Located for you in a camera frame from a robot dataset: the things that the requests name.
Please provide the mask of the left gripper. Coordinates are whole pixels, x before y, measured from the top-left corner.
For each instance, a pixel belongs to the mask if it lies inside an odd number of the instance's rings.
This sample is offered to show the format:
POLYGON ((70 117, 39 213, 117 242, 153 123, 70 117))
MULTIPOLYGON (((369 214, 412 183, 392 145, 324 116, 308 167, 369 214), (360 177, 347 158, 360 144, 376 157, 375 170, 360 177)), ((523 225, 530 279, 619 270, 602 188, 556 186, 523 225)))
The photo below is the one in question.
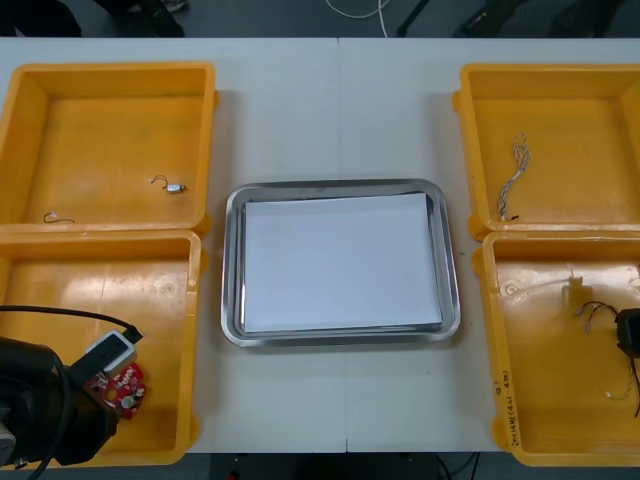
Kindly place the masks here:
POLYGON ((94 392, 73 387, 71 414, 59 444, 60 461, 89 461, 117 432, 119 414, 94 392))

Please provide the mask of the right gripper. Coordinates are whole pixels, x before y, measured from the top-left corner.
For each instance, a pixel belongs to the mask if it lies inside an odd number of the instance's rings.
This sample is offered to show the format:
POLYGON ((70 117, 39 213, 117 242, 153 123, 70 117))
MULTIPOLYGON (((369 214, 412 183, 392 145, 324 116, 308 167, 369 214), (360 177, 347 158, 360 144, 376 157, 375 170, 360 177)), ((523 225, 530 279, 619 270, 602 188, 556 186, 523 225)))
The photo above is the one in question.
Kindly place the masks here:
POLYGON ((621 310, 615 318, 617 346, 629 358, 640 357, 640 309, 621 310))

